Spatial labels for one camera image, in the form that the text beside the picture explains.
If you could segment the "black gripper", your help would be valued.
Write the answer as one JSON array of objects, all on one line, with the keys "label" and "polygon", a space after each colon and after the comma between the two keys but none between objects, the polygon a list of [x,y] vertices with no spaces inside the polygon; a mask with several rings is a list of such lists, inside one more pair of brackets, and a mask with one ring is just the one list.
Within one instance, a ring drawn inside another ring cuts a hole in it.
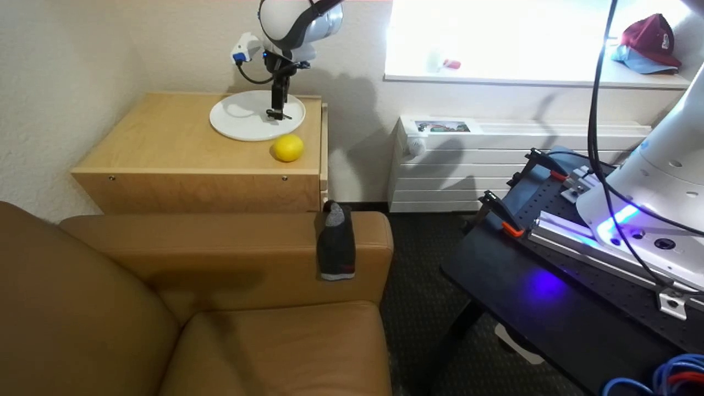
[{"label": "black gripper", "polygon": [[308,62],[292,62],[273,50],[267,50],[261,59],[263,67],[270,72],[268,83],[273,86],[268,109],[279,109],[279,115],[285,116],[289,88],[276,90],[275,83],[290,78],[297,71],[306,71]]}]

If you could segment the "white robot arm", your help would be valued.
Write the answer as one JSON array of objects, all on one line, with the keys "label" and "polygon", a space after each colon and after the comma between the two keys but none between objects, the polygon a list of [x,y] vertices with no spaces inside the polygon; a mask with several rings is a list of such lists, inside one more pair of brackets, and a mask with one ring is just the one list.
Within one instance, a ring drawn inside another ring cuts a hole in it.
[{"label": "white robot arm", "polygon": [[704,287],[704,74],[610,174],[590,152],[573,183],[581,224],[542,214],[529,237],[622,275]]}]

